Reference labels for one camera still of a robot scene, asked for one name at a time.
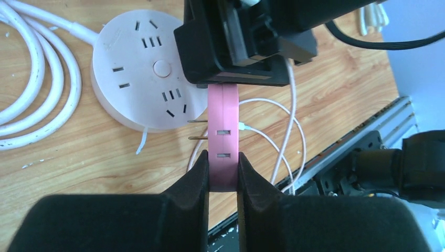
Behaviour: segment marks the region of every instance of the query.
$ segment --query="outlet slot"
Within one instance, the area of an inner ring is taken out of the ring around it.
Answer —
[[[217,130],[217,135],[230,135],[230,130]]]
[[[147,42],[145,42],[145,38],[142,39],[142,43],[144,44],[144,48],[147,48]]]
[[[119,85],[119,88],[127,88],[129,86],[130,86],[129,83],[125,83],[125,84]]]
[[[150,37],[150,43],[152,44],[152,47],[155,47],[155,45],[154,45],[154,41],[153,41],[153,38],[152,38],[152,37]]]
[[[229,158],[230,157],[230,153],[218,153],[216,154],[217,158]]]
[[[171,117],[175,117],[175,115],[173,113],[170,112],[170,110],[167,110],[167,113],[171,116]]]
[[[117,68],[113,68],[113,72],[119,72],[119,71],[123,71],[124,67],[117,67]]]
[[[152,20],[150,20],[150,24],[152,24],[153,27],[154,27],[155,29],[157,29],[157,25],[156,25]]]

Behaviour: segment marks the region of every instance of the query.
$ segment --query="metal prong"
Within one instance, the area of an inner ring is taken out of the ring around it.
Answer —
[[[189,136],[189,140],[208,140],[208,137],[206,136]]]
[[[208,122],[207,120],[188,120],[187,122]]]

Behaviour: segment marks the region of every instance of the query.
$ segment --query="white round power strip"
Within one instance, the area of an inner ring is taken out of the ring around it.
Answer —
[[[133,10],[111,20],[93,48],[91,80],[105,110],[139,131],[176,129],[207,108],[207,90],[183,73],[174,29],[177,18]]]

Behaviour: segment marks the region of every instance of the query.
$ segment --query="white wall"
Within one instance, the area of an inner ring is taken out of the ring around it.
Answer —
[[[421,39],[445,30],[445,0],[388,0],[385,41]],[[401,96],[411,96],[420,131],[445,129],[445,39],[406,51],[388,51]]]

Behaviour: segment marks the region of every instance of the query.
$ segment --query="wooden table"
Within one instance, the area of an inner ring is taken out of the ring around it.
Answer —
[[[32,0],[31,4],[100,31],[114,16],[138,8],[156,9],[182,19],[183,1],[178,0]],[[355,16],[337,20],[347,34],[356,35]],[[57,193],[160,193],[186,171],[195,141],[204,124],[149,134],[142,153],[135,155],[141,133],[114,121],[98,103],[90,83],[89,45],[67,32],[55,31],[74,53],[81,68],[82,96],[71,119],[55,134],[24,148],[0,153],[0,250],[9,243],[29,208],[40,198]],[[347,46],[334,39],[324,27],[314,29],[319,56],[294,69],[298,89],[297,116],[308,143],[308,158],[329,145],[392,102],[397,96],[391,68],[384,51]],[[367,39],[381,40],[378,34]],[[0,109],[21,94],[29,76],[30,56],[20,35],[0,25]],[[24,115],[38,108],[50,88],[47,75],[43,89]],[[57,109],[30,132],[48,123],[65,104],[69,83]],[[289,87],[240,86],[240,100],[266,97],[290,106]],[[281,144],[288,116],[268,103],[240,107],[240,120],[263,130]],[[293,169],[302,155],[298,131],[292,131],[286,157]],[[240,132],[240,150],[253,167],[269,179],[277,154],[261,136]],[[277,179],[287,172],[282,165]],[[236,210],[235,193],[211,193],[209,228]]]

